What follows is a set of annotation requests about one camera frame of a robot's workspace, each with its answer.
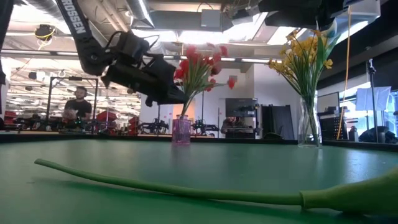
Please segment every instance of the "man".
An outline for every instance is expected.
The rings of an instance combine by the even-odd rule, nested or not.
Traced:
[[[76,118],[83,121],[89,120],[92,107],[91,103],[85,100],[87,89],[83,86],[76,87],[75,96],[76,99],[67,101],[63,117],[67,120],[75,120]]]
[[[223,126],[221,127],[221,133],[225,134],[227,132],[242,132],[240,130],[233,130],[232,128],[248,128],[248,126],[237,117],[227,117],[223,122]]]

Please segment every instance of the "green table surface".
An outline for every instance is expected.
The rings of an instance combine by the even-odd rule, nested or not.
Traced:
[[[43,158],[128,179],[291,194],[356,182],[398,163],[394,152],[323,146],[71,140],[0,144],[0,223],[367,223],[328,209],[196,200],[116,187],[35,165]]]

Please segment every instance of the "clear glass vase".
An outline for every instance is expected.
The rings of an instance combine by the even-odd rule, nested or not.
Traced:
[[[189,145],[191,143],[191,121],[187,115],[177,115],[173,119],[173,145]]]
[[[299,147],[320,147],[322,144],[321,127],[317,115],[317,101],[317,94],[315,96],[302,96],[300,99]]]

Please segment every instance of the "black robotic arm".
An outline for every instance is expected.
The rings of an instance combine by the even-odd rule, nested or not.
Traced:
[[[120,34],[116,46],[102,47],[91,33],[88,20],[77,0],[55,0],[75,40],[81,67],[90,75],[101,77],[106,86],[111,82],[126,86],[147,95],[146,104],[152,101],[161,104],[186,103],[188,97],[173,83],[175,67],[167,63],[162,54],[148,54],[149,43],[132,32]],[[152,58],[143,63],[143,56]]]

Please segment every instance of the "pink glass vase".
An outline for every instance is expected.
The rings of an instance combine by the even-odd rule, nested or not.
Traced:
[[[191,144],[191,121],[187,115],[177,115],[177,119],[173,119],[172,144]]]

